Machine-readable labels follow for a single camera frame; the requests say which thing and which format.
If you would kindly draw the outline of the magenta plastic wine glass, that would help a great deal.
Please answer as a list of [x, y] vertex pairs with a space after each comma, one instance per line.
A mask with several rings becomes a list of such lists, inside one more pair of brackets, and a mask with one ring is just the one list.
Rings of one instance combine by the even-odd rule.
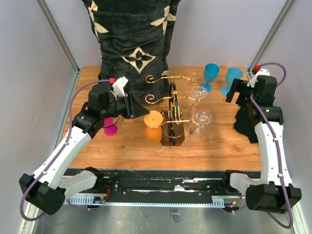
[[109, 137], [114, 136], [118, 131], [118, 127], [116, 126], [113, 117], [109, 117], [104, 120], [103, 128], [104, 133]]

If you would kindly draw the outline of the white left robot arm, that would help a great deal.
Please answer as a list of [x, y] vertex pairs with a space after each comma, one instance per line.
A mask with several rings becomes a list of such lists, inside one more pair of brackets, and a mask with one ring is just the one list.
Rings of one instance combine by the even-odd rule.
[[111, 84], [108, 80], [93, 81], [88, 101], [81, 111], [70, 117], [68, 131], [46, 161], [31, 175], [23, 174], [19, 179], [23, 197], [20, 214], [29, 221], [24, 213], [24, 202], [36, 206], [44, 214], [53, 215], [65, 200], [84, 190], [99, 193], [105, 187], [104, 174], [93, 167], [68, 179], [63, 174], [77, 156], [104, 126], [105, 119], [121, 116], [134, 119], [149, 114], [149, 110], [139, 104], [132, 93], [111, 99]]

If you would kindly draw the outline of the blue plastic wine glass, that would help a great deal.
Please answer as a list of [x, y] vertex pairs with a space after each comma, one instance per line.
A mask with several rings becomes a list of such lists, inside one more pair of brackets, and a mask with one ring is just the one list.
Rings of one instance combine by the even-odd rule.
[[205, 66], [203, 77], [205, 80], [205, 83], [202, 83], [200, 86], [205, 88], [207, 92], [210, 92], [212, 90], [211, 82], [213, 82], [218, 74], [219, 74], [220, 68], [218, 65], [214, 63], [209, 63]]

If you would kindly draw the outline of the teal plastic wine glass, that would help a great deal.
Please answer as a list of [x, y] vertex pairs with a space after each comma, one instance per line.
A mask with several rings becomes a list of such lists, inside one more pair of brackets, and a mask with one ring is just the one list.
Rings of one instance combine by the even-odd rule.
[[225, 76], [226, 86], [220, 89], [222, 95], [226, 96], [230, 90], [232, 82], [235, 78], [241, 79], [243, 76], [243, 71], [237, 67], [231, 67], [228, 69], [227, 74]]

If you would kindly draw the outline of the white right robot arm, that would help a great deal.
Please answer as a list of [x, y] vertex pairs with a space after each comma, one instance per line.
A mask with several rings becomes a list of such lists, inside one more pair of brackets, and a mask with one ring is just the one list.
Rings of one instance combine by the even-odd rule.
[[274, 106], [277, 80], [258, 75], [255, 84], [234, 79], [226, 96], [231, 102], [239, 93], [236, 103], [248, 110], [258, 139], [261, 157], [261, 175], [258, 182], [241, 171], [227, 170], [221, 190], [226, 195], [240, 192], [250, 210], [285, 214], [302, 197], [301, 189], [293, 186], [285, 160], [283, 147], [283, 112]]

